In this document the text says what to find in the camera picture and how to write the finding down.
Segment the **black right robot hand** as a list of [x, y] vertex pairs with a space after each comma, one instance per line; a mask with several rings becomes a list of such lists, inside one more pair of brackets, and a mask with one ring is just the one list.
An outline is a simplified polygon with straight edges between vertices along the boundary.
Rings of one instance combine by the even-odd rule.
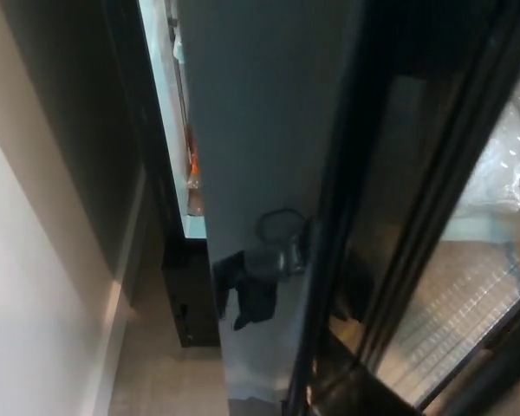
[[308, 260], [309, 247], [293, 237], [287, 242], [241, 250], [215, 262], [212, 287], [218, 319], [224, 319], [233, 289], [237, 292], [238, 306], [233, 323], [235, 331], [250, 323], [272, 319], [278, 285], [303, 274]]

